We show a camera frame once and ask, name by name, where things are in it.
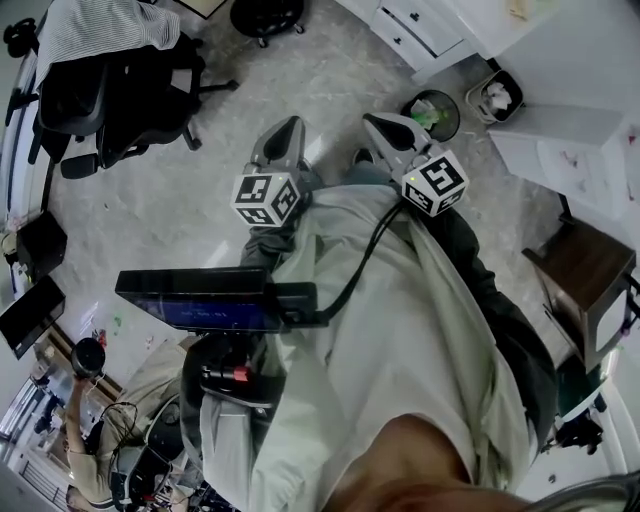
screen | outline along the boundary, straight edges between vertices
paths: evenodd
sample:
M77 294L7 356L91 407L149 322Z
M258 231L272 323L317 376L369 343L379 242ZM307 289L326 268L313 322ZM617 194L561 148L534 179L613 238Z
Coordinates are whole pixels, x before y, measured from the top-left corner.
M192 330L265 330L265 313L258 304L133 299L132 302L158 320Z
M65 297L45 276L0 316L0 332L18 359L64 312Z

wooden side table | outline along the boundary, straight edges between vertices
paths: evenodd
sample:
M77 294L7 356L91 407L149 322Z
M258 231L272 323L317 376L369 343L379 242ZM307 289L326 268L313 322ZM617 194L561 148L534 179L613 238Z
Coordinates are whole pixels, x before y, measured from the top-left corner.
M577 219L562 220L541 254L522 254L536 267L547 315L590 372L618 344L637 310L629 293L636 253Z

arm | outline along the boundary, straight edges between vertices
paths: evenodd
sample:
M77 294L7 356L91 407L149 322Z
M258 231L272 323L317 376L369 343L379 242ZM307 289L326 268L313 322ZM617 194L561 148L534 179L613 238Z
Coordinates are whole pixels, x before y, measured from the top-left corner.
M452 208L433 218L418 216L480 306L513 372L538 446L544 446L557 409L556 371L547 348L522 311L496 289L495 274L478 258L480 245L469 224Z
M73 378L73 390L67 405L67 440L69 441L69 450L73 453L86 453L80 430L80 403L87 382L85 379Z

hand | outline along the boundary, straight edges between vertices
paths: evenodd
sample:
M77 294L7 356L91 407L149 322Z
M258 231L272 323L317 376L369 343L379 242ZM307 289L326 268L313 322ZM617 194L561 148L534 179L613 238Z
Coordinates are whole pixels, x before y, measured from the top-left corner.
M89 385L89 379L83 379L78 377L77 375L73 376L73 389L77 389L79 391L84 391Z

monitor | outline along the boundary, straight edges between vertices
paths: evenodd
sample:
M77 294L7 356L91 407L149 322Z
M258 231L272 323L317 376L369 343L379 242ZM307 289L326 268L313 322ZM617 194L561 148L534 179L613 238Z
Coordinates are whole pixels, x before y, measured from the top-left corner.
M18 359L62 315L64 305L64 294L45 276L0 316L0 332Z
M116 293L176 329L277 332L282 326L275 288L261 268L126 270Z

